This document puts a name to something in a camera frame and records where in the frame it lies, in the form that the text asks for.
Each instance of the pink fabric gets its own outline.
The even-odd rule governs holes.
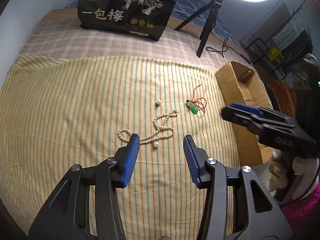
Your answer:
[[[320,183],[318,183],[314,192],[301,201],[292,203],[284,208],[284,215],[288,220],[292,231],[296,232],[304,220],[308,217],[308,215],[313,210],[314,206],[320,199]]]

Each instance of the plaid blanket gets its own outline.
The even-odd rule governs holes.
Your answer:
[[[81,22],[77,17],[40,23],[22,48],[19,56],[32,54],[73,59],[103,55],[128,55],[173,60],[214,68],[220,68],[231,60],[248,65],[231,49],[224,53],[224,58],[217,53],[206,50],[202,53],[201,58],[198,58],[196,51],[200,43],[199,39],[168,27],[159,41],[152,41],[123,33],[84,30],[80,25]],[[222,43],[219,40],[215,40],[215,43],[208,41],[207,45],[218,50],[222,48]]]

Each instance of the tripod leg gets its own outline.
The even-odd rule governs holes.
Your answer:
[[[200,35],[200,40],[201,41],[200,41],[200,45],[199,45],[199,48],[198,48],[198,51],[197,51],[197,56],[198,57],[200,57],[201,54],[202,54],[202,51],[204,49],[205,44],[207,43],[209,34],[210,34],[211,30],[212,30],[212,26],[213,26],[215,20],[216,20],[216,14],[214,12],[214,9],[211,8],[209,16],[208,16],[208,19],[205,22],[205,25],[203,27],[202,33]]]
[[[208,3],[204,6],[202,6],[199,10],[197,10],[194,14],[192,14],[188,19],[186,19],[183,23],[181,23],[178,27],[176,27],[174,30],[179,31],[183,26],[187,25],[189,22],[191,22],[193,19],[197,18],[200,14],[205,12],[211,7],[211,3]]]

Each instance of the blue wall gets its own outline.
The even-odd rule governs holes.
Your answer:
[[[0,16],[0,86],[41,18],[73,0],[10,0]]]

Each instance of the striped bedsheet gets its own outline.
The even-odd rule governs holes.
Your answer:
[[[128,128],[141,137],[154,131],[152,120],[177,108],[170,118],[176,130],[154,149],[142,145],[132,180],[118,190],[127,239],[195,239],[205,190],[191,181],[183,137],[191,134],[226,166],[239,167],[235,135],[220,117],[225,106],[216,69],[176,61],[133,56],[55,59],[22,55],[0,92],[0,197],[25,231],[46,198],[73,164],[99,164],[125,144],[117,131]],[[184,102],[207,99],[206,113],[193,115]],[[155,108],[156,100],[162,104]],[[267,167],[256,168],[268,181]],[[229,235],[232,204],[228,198]],[[95,228],[94,188],[90,228]]]

